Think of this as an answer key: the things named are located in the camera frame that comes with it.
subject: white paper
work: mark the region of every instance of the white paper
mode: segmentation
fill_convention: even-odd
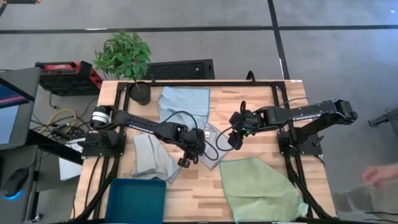
[[[82,152],[83,148],[79,146],[77,142],[84,140],[85,138],[71,140],[65,143],[65,145],[78,152]],[[81,165],[67,161],[62,158],[59,158],[59,161],[60,161],[60,179],[62,181],[69,180],[81,174],[81,168],[82,168]]]

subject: wooden table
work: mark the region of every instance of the wooden table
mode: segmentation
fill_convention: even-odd
[[[106,81],[99,94],[98,105],[113,105],[118,81]],[[305,96],[304,86],[300,80],[285,81],[288,98],[301,98]],[[240,104],[246,101],[246,108],[255,110],[262,106],[273,106],[271,87],[268,86],[211,86],[210,88],[210,118],[209,122],[220,131],[229,127],[228,120],[235,111],[239,111]],[[159,120],[157,102],[163,87],[152,87],[151,102],[146,106],[138,105],[135,101],[129,102],[128,112],[147,119]],[[122,93],[120,109],[123,105],[125,91]],[[282,94],[278,94],[279,101],[283,102]],[[307,100],[297,100],[290,103],[291,108],[307,105]],[[296,127],[307,124],[309,121],[298,121]],[[118,178],[131,178],[130,171],[135,168],[136,154],[132,137],[142,134],[140,131],[127,129],[127,143],[124,155],[121,157]],[[258,133],[245,138],[239,151],[229,152],[224,160],[242,159],[256,156],[270,165],[275,170],[286,174],[285,161],[279,153],[276,131]],[[176,146],[164,144],[166,150],[176,159],[183,156],[183,151]],[[76,192],[76,215],[84,209],[84,202],[88,181],[96,157],[85,159],[81,172],[78,189]],[[303,169],[309,191],[325,209],[327,213],[335,216],[335,208],[330,195],[323,164],[314,156],[302,156]],[[103,158],[95,169],[93,181],[88,195],[89,201],[98,189]],[[110,159],[108,171],[112,166]],[[105,216],[108,190],[102,198],[100,218]],[[231,210],[224,197],[221,186],[219,167],[209,170],[202,162],[192,164],[189,169],[182,169],[173,184],[167,184],[167,201],[165,205],[165,222],[195,222],[195,221],[233,221]]]

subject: human hand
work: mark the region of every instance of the human hand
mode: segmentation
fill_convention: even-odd
[[[361,176],[362,182],[372,187],[380,187],[395,177],[398,177],[398,164],[372,166]]]

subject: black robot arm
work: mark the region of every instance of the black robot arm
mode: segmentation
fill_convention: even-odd
[[[115,113],[112,122],[109,122],[110,113]],[[184,151],[183,158],[178,161],[178,165],[184,168],[189,168],[189,160],[196,164],[198,156],[205,151],[205,133],[201,129],[188,130],[186,125],[173,122],[158,123],[123,110],[115,110],[112,106],[96,107],[90,123],[98,131],[124,126],[153,134],[163,142],[174,144]]]
[[[246,102],[243,101],[240,113],[235,112],[229,120],[233,131],[228,142],[235,149],[240,149],[245,136],[283,128],[289,121],[315,119],[301,128],[295,128],[295,131],[289,130],[292,144],[295,144],[331,125],[351,124],[357,118],[350,103],[344,100],[328,100],[294,109],[264,107],[253,112],[246,110]]]

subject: black plant pot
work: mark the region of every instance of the black plant pot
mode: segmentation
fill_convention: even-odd
[[[137,82],[130,88],[129,95],[140,105],[147,105],[150,102],[150,87],[144,82]]]

